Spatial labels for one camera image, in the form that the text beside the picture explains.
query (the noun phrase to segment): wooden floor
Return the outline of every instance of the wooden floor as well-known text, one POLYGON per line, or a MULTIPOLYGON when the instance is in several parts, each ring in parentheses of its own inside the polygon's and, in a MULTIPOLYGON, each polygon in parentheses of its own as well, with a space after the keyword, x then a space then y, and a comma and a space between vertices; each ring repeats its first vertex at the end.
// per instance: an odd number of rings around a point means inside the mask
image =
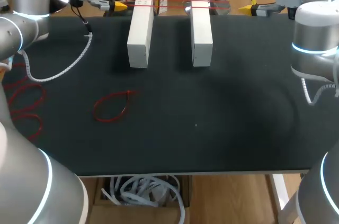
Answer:
MULTIPOLYGON (((231 14, 250 5, 251 0, 229 0, 231 14)), ((274 0, 257 0, 270 3, 274 0)), ((84 6, 84 16, 101 16, 103 13, 91 6, 84 6)), ((170 9, 162 15, 184 15, 183 9, 170 9)), ((69 9, 56 16, 72 15, 69 9)), ((284 175, 291 197, 300 183, 299 174, 284 175)), ((90 201, 93 202, 95 179, 84 179, 90 201)), ((177 223, 176 208, 135 208, 94 206, 88 219, 90 224, 109 223, 177 223)), ((191 224, 272 224, 276 223, 276 208, 271 201, 264 175, 194 176, 191 206, 186 209, 186 222, 191 224)))

